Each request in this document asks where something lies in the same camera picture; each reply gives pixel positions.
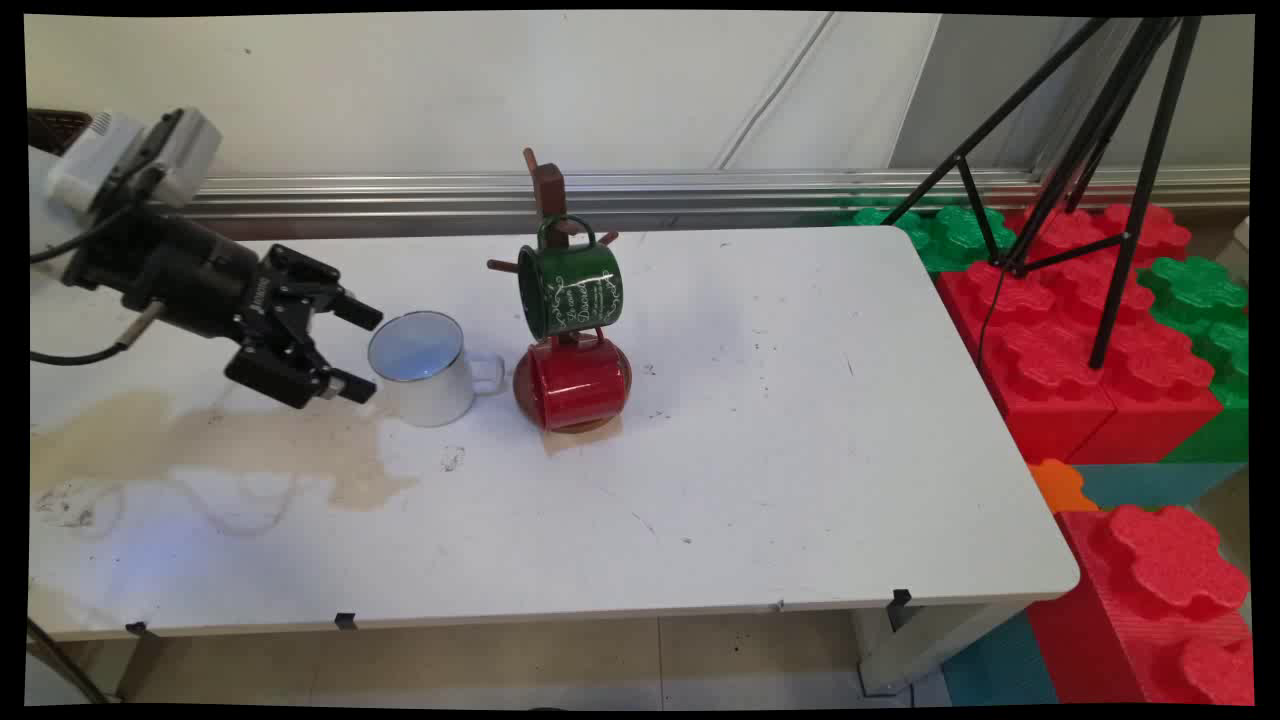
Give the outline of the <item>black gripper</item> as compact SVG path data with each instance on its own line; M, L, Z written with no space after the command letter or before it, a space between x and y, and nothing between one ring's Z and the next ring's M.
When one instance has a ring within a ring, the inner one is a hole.
M372 380L330 365L288 323L301 318L291 309L300 305L366 331L384 314L356 299L334 266L284 245L259 256L180 215L116 210L72 251L63 283L115 290L136 313L159 302L160 322L233 340L241 347L225 378L285 406L334 397L366 404L378 392Z

